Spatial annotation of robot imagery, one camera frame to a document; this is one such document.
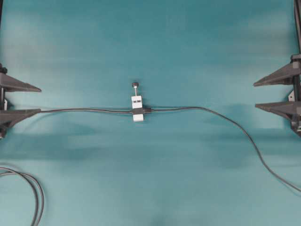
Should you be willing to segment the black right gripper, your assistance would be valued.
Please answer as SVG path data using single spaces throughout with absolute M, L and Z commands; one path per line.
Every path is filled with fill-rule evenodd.
M 267 85 L 293 85 L 289 102 L 256 104 L 261 110 L 279 115 L 290 120 L 291 129 L 301 136 L 301 55 L 292 55 L 291 62 L 272 74 L 253 84 L 254 87 Z

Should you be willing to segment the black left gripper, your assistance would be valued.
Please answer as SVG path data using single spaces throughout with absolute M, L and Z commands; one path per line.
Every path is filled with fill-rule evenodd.
M 0 138 L 6 134 L 5 128 L 11 128 L 15 124 L 30 118 L 41 112 L 40 109 L 7 110 L 8 102 L 5 99 L 6 92 L 41 92 L 41 89 L 6 75 L 8 70 L 0 64 Z

